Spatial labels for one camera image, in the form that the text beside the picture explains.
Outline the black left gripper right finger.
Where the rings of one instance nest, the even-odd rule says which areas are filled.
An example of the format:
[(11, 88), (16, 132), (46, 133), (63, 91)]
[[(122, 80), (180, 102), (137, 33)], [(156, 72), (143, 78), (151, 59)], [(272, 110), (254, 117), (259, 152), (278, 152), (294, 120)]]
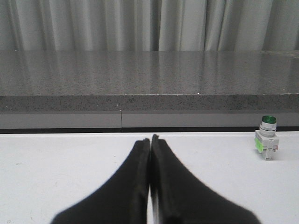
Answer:
[(197, 179), (165, 140), (153, 135), (150, 190), (156, 224), (258, 224), (249, 210)]

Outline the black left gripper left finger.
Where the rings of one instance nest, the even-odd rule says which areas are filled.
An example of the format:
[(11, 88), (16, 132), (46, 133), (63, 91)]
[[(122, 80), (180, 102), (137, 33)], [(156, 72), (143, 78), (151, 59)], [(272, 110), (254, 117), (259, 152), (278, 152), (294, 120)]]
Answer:
[(135, 142), (118, 170), (94, 193), (57, 214), (54, 224), (145, 224), (150, 141)]

